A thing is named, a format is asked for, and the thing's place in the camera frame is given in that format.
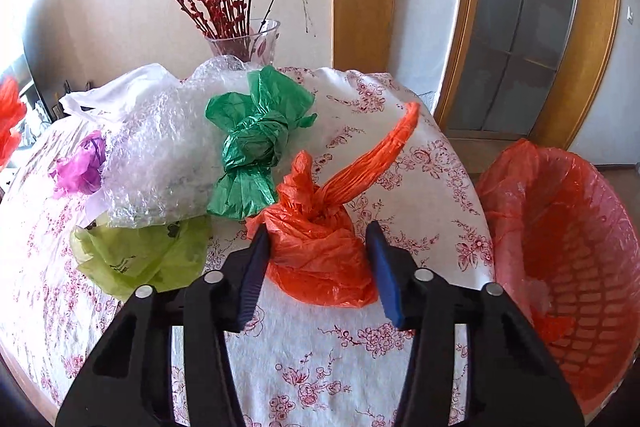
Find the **pink plastic bag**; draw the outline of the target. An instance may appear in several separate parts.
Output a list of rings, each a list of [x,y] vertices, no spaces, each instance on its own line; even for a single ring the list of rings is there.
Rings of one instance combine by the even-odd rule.
[[[106,142],[100,130],[82,139],[72,156],[55,161],[49,172],[54,182],[53,196],[92,195],[102,185],[102,168],[106,158]]]

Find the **small orange knotted bag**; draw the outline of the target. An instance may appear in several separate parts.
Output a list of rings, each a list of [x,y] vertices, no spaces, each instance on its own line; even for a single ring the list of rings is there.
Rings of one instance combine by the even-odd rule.
[[[249,239],[260,227],[269,232],[267,275],[286,295],[332,308],[363,308],[378,299],[366,247],[345,205],[393,165],[419,117],[420,105],[407,103],[385,138],[323,185],[314,183],[312,158],[301,150],[277,186],[278,201],[246,220]]]

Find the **clear bubble wrap sheet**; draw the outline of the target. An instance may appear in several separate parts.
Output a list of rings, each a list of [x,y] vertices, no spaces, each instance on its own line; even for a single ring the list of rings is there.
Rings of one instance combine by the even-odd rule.
[[[179,80],[157,63],[116,80],[119,106],[102,117],[105,161],[101,202],[106,223],[137,229],[206,213],[224,173],[226,132],[205,117],[211,98],[247,94],[257,68],[234,56],[214,57]]]

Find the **large orange plastic bag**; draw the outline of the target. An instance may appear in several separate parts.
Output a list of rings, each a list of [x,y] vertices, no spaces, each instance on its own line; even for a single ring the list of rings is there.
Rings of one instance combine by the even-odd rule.
[[[2,80],[0,89],[0,169],[8,162],[21,143],[17,125],[26,116],[26,105],[20,100],[20,87],[14,78]]]

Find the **red lined trash basket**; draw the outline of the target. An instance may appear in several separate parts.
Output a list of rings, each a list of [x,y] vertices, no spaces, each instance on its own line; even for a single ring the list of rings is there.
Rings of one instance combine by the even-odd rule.
[[[593,417],[639,347],[639,239],[625,205],[589,161],[527,140],[503,150],[476,191],[496,281]]]

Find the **yellow-green plastic bag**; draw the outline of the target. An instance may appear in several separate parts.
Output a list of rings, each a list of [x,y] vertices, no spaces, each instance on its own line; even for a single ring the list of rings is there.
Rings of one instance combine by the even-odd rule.
[[[70,249],[82,274],[125,301],[142,285],[172,291],[198,279],[211,231],[207,216],[138,229],[111,228],[101,217],[73,229]]]

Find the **green knotted plastic bag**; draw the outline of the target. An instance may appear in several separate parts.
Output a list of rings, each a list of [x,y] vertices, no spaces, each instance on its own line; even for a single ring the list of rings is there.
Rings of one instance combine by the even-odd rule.
[[[232,220],[258,215],[277,202],[272,169],[291,135],[311,127],[314,95],[272,66],[247,74],[250,92],[211,98],[205,118],[226,137],[221,145],[222,176],[213,187],[207,212]]]

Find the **white plastic bag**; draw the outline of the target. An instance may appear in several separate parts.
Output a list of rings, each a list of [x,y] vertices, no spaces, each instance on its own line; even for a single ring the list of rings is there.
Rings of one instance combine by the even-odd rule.
[[[179,86],[177,77],[157,63],[144,65],[89,91],[67,93],[60,100],[63,112],[92,122],[120,121],[137,106]]]

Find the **wooden framed glass door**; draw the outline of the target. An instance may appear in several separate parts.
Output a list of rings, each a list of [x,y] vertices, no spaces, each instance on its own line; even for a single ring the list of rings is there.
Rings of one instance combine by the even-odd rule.
[[[622,0],[460,0],[435,108],[458,139],[570,147],[610,60]]]

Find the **clear glass vase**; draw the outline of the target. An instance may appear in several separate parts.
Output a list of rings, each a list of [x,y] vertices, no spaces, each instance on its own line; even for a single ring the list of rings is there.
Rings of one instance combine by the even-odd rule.
[[[272,65],[276,55],[277,40],[281,23],[272,18],[250,21],[248,35],[230,38],[207,38],[206,41],[213,56],[230,55],[243,63],[258,66]]]

